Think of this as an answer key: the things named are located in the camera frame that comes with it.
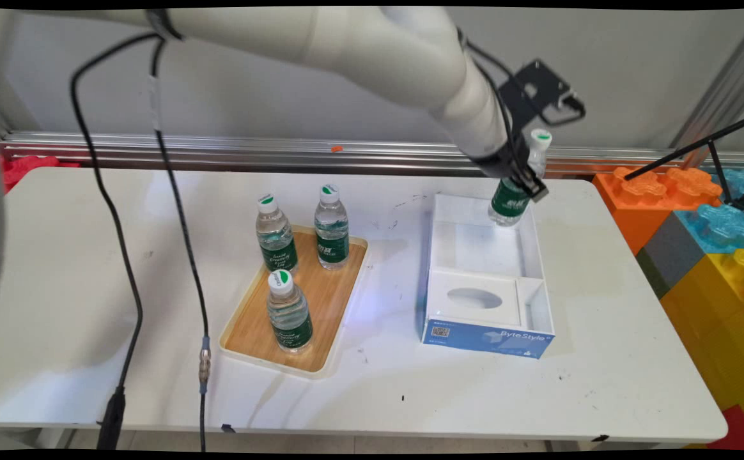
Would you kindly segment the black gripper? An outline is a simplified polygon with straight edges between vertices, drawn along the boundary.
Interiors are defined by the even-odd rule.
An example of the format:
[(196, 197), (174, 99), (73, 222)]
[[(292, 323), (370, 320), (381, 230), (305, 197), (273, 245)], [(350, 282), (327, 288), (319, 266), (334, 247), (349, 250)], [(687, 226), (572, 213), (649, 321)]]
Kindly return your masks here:
[(548, 189), (538, 173), (528, 165), (529, 155), (527, 141), (523, 135), (518, 135), (492, 153), (472, 157), (472, 163), (486, 177), (510, 178), (513, 186), (518, 187), (529, 200), (539, 202), (548, 194)]

